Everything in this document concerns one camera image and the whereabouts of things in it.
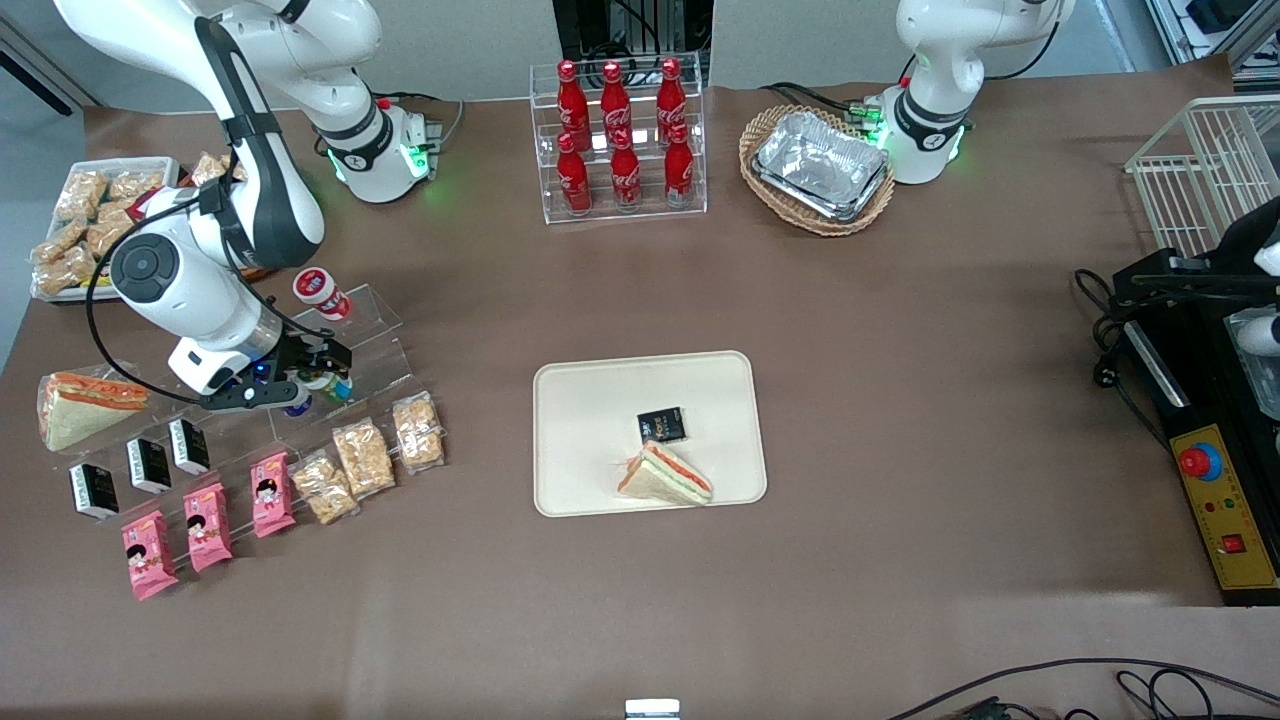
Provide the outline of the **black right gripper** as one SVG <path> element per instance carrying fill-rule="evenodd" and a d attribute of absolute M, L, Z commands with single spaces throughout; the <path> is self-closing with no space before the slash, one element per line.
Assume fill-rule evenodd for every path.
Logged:
<path fill-rule="evenodd" d="M 248 382 L 229 382 L 202 396 L 198 406 L 206 413 L 293 407 L 302 404 L 301 386 L 326 373 L 348 378 L 351 368 L 352 351 L 346 345 L 288 331 L 270 352 L 248 365 Z"/>

